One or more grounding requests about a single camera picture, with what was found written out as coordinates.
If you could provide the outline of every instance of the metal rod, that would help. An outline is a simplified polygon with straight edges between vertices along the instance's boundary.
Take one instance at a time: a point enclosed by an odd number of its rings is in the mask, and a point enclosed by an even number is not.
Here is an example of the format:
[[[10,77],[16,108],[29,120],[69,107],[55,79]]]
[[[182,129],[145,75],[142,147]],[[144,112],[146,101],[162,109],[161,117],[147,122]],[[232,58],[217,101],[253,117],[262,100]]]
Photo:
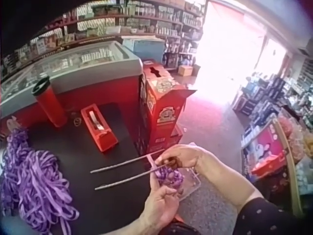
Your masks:
[[[126,164],[129,164],[129,163],[133,163],[133,162],[136,162],[136,161],[138,161],[140,159],[144,159],[148,155],[152,155],[152,154],[155,154],[155,153],[158,153],[158,152],[161,152],[161,151],[163,151],[163,149],[161,149],[159,151],[156,151],[156,152],[153,152],[153,153],[149,153],[149,154],[141,156],[139,158],[134,158],[134,159],[131,159],[129,161],[125,161],[123,163],[119,163],[119,164],[116,164],[116,165],[110,165],[110,166],[107,166],[107,167],[104,167],[104,168],[100,168],[100,169],[97,169],[97,170],[92,170],[90,173],[93,174],[93,173],[102,172],[102,171],[105,171],[105,170],[111,170],[111,169],[117,168],[119,166],[126,165]]]
[[[141,174],[139,174],[139,175],[135,175],[135,176],[133,176],[133,177],[131,177],[131,178],[128,178],[128,179],[126,179],[126,180],[121,180],[121,181],[118,181],[118,182],[115,182],[115,183],[112,183],[112,184],[99,186],[99,187],[95,188],[94,190],[101,190],[101,189],[105,189],[105,188],[111,188],[111,187],[113,187],[113,186],[116,186],[116,185],[119,185],[119,184],[122,184],[122,183],[126,183],[126,182],[128,182],[128,181],[137,179],[137,178],[139,178],[139,177],[141,177],[141,176],[150,174],[151,172],[157,171],[157,170],[159,170],[160,168],[162,168],[163,166],[165,166],[165,165],[167,165],[167,164],[158,166],[158,167],[155,168],[155,169],[151,169],[151,170],[146,171],[146,172],[143,172],[143,173],[141,173]]]

